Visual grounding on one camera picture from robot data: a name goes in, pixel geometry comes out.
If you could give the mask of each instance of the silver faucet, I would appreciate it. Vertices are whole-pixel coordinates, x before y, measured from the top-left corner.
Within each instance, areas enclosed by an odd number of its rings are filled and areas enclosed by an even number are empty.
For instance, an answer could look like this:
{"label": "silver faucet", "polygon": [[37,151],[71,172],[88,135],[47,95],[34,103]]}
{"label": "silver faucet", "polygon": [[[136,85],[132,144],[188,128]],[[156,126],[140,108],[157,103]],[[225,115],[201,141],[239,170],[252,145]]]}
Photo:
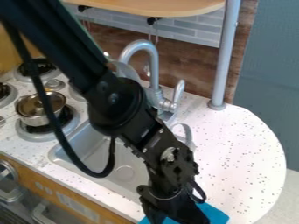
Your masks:
{"label": "silver faucet", "polygon": [[145,93],[149,103],[158,109],[160,117],[169,122],[177,112],[177,104],[184,92],[184,80],[178,82],[172,100],[166,99],[163,96],[163,89],[159,86],[159,54],[151,42],[143,39],[133,41],[122,51],[119,61],[128,64],[133,54],[141,50],[149,54],[150,85],[144,88]]}

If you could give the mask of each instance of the sink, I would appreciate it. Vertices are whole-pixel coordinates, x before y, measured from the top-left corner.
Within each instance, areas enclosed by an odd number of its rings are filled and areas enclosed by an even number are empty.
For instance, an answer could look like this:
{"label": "sink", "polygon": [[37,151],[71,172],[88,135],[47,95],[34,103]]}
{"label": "sink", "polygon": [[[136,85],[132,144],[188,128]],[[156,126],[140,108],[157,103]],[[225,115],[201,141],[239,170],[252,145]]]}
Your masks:
{"label": "sink", "polygon": [[[92,171],[101,172],[108,161],[110,138],[94,130],[89,121],[82,123],[68,141],[81,161]],[[129,200],[140,203],[136,188],[147,185],[149,176],[141,158],[131,153],[130,148],[123,146],[119,139],[115,141],[115,168],[106,178],[92,178],[80,171],[68,158],[60,144],[49,152],[49,159],[72,172],[118,193]]]}

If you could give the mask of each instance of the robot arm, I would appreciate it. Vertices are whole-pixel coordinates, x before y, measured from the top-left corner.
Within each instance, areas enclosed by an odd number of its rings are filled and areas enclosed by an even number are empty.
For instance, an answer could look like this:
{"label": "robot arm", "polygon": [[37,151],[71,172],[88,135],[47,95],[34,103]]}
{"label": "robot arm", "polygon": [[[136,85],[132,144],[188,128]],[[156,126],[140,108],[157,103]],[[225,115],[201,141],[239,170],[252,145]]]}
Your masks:
{"label": "robot arm", "polygon": [[[20,38],[21,31],[70,80],[88,102],[89,120],[99,132],[119,137],[126,147],[143,158],[149,185],[140,185],[143,211],[152,223],[166,216],[180,223],[209,223],[196,206],[205,194],[196,184],[198,165],[190,149],[179,142],[149,106],[143,88],[135,81],[117,78],[106,67],[106,59],[80,24],[57,0],[3,0],[0,19],[21,58],[31,69],[32,81],[66,154],[88,175],[106,177],[113,169],[114,146],[110,145],[108,167],[90,171],[75,155],[53,115],[36,67]],[[192,194],[195,189],[203,199]]]}

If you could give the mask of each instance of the white speckled countertop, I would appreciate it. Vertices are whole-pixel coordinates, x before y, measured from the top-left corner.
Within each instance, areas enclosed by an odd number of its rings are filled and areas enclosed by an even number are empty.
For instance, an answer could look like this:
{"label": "white speckled countertop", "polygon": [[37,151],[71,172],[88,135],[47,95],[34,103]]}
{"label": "white speckled countertop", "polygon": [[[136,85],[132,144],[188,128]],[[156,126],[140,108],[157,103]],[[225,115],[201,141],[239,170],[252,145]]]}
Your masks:
{"label": "white speckled countertop", "polygon": [[[19,96],[33,91],[23,83],[11,83],[22,89]],[[167,87],[164,91],[166,95],[171,93]],[[60,92],[68,95],[67,87]],[[286,175],[283,149],[271,129],[247,109],[227,105],[222,111],[214,111],[207,102],[204,97],[184,94],[177,117],[179,123],[187,123],[192,129],[200,169],[196,180],[205,190],[207,202],[228,214],[230,223],[255,222],[281,193]],[[86,121],[85,103],[69,96],[67,103],[80,111],[80,123]],[[142,208],[135,202],[51,162],[48,152],[56,140],[31,143],[19,138],[14,114],[13,104],[0,108],[0,116],[8,118],[0,129],[1,153],[131,221],[143,217]]]}

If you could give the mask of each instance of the pot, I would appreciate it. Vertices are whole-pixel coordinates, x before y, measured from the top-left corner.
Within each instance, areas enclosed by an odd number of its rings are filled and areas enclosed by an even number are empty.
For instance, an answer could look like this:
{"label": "pot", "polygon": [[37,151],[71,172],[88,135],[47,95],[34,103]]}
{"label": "pot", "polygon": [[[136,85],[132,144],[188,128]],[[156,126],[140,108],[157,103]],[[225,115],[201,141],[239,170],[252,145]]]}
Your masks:
{"label": "pot", "polygon": [[[58,117],[66,105],[66,97],[54,91],[46,92],[46,94],[49,96],[48,99],[52,105],[54,114]],[[34,127],[49,124],[38,94],[22,96],[15,105],[16,112],[23,123]]]}

